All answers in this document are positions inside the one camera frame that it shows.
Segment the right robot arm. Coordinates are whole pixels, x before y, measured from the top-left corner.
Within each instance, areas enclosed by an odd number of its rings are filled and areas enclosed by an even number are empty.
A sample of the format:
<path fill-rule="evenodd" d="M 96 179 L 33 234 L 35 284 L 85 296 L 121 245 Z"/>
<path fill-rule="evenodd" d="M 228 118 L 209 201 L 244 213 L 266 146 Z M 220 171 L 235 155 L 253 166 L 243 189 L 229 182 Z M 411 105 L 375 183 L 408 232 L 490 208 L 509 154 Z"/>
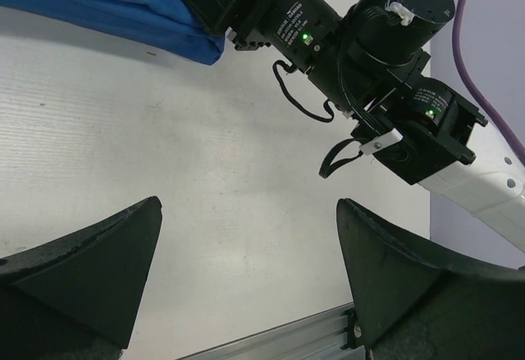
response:
<path fill-rule="evenodd" d="M 524 151 L 483 104 L 422 72 L 425 44 L 463 8 L 454 0 L 182 0 L 239 51 L 273 46 L 276 77 L 300 71 L 326 119 L 357 121 L 351 140 L 411 185 L 442 195 L 524 246 Z"/>

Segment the blue surgical wrap cloth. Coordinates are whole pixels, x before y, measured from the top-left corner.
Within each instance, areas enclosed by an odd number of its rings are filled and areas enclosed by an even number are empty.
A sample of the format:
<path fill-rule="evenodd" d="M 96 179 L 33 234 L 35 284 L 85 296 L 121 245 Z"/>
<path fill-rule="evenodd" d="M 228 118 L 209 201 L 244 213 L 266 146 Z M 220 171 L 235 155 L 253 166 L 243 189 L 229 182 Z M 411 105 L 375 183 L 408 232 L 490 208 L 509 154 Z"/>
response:
<path fill-rule="evenodd" d="M 193 62 L 215 64 L 224 52 L 182 0 L 1 0 L 4 7 L 160 48 Z"/>

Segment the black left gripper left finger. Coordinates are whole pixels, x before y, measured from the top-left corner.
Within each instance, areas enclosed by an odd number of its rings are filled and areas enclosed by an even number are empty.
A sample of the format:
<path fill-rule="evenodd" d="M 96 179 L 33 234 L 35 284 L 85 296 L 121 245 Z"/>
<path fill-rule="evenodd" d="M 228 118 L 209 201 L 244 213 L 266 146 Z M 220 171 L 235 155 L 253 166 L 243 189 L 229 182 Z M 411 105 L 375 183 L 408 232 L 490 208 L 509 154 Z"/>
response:
<path fill-rule="evenodd" d="M 152 196 L 1 259 L 3 359 L 119 359 L 162 225 Z"/>

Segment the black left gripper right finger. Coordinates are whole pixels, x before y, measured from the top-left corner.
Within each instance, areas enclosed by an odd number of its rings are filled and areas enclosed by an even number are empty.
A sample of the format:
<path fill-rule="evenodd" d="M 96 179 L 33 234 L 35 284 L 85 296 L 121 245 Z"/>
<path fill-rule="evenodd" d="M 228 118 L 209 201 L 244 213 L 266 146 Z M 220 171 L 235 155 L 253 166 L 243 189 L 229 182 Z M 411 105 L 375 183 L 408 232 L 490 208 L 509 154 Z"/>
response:
<path fill-rule="evenodd" d="M 368 359 L 523 358 L 523 271 L 456 253 L 348 198 L 336 222 L 353 297 L 348 348 Z"/>

